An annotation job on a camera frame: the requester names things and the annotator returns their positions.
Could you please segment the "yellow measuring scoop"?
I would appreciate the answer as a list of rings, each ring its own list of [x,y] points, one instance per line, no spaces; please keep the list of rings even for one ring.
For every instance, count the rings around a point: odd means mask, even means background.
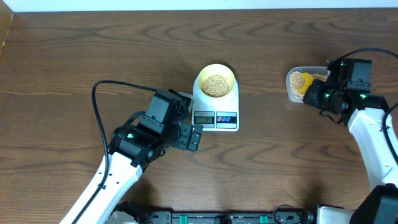
[[[302,94],[305,94],[305,92],[308,90],[309,86],[313,83],[314,77],[313,77],[313,75],[305,72],[302,75],[302,79],[303,79],[303,85],[299,89],[299,92]]]

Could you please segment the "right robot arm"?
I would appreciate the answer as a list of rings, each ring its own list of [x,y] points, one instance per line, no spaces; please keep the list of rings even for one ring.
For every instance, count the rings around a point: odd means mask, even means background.
[[[397,137],[392,108],[384,97],[371,94],[371,66],[354,58],[329,62],[327,80],[312,82],[303,97],[321,116],[340,116],[337,122],[359,147],[371,191],[354,211],[319,205],[314,223],[397,223]]]

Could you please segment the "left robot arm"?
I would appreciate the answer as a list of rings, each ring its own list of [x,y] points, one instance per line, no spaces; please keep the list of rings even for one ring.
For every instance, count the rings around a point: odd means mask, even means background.
[[[105,223],[127,190],[168,147],[195,152],[203,127],[184,122],[193,102],[188,93],[156,91],[137,125],[128,120],[114,130],[109,155],[62,223]]]

